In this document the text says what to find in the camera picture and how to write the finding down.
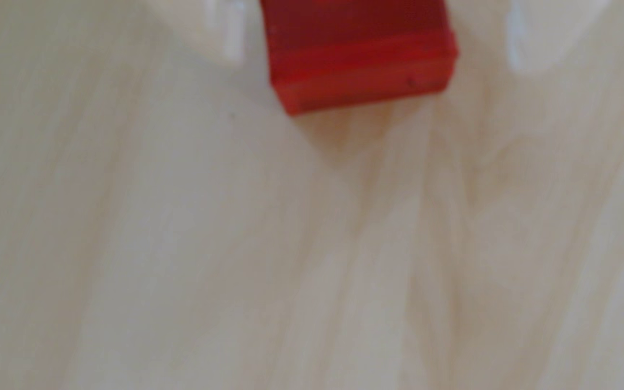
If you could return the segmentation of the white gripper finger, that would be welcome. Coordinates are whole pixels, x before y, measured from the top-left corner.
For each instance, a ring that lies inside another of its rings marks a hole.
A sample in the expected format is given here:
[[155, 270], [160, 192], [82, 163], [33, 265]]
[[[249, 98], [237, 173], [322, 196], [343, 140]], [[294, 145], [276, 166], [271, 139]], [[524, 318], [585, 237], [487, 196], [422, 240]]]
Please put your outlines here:
[[246, 53], [244, 1], [151, 1], [178, 36], [218, 65], [240, 65]]
[[610, 1], [511, 1], [507, 59], [517, 74], [544, 72], [564, 58]]

